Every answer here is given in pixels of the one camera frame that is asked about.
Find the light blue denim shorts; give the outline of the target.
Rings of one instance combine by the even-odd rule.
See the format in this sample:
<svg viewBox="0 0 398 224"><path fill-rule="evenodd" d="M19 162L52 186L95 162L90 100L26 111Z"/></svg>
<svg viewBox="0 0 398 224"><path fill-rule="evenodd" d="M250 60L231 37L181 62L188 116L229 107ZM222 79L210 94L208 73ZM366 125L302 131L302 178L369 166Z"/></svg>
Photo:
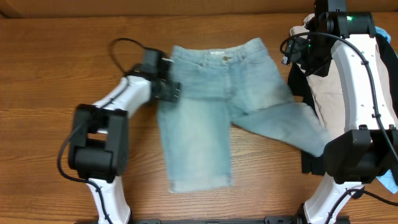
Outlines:
<svg viewBox="0 0 398 224"><path fill-rule="evenodd" d="M294 100L261 39L227 49L175 46L171 59L181 93L159 103L157 119L172 193L232 186L231 125L323 154L330 134Z"/></svg>

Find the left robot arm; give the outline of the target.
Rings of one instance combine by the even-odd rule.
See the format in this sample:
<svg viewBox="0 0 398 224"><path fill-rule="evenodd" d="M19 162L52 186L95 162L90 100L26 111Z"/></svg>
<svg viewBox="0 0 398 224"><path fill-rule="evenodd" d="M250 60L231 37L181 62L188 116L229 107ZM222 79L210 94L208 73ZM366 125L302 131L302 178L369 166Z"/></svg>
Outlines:
<svg viewBox="0 0 398 224"><path fill-rule="evenodd" d="M129 160L129 120L154 100L175 103L180 83L169 78L172 60L166 53L146 48L135 64L103 99L76 107L73 129L62 145L68 148L68 165L86 184L98 211L97 223L133 222L126 202L122 175Z"/></svg>

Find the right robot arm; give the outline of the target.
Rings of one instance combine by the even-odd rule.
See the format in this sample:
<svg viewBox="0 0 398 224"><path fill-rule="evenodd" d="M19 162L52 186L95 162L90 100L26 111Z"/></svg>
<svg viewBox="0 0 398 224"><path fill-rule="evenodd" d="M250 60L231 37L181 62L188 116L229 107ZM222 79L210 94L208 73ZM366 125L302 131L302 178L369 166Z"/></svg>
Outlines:
<svg viewBox="0 0 398 224"><path fill-rule="evenodd" d="M348 12L344 1L317 0L306 31L280 45L282 62L306 75L325 77L331 63L340 76L345 131L324 149L325 175L294 216L265 217L266 223L348 223L340 216L348 200L397 163L397 128L385 107L376 66L376 28L370 12Z"/></svg>

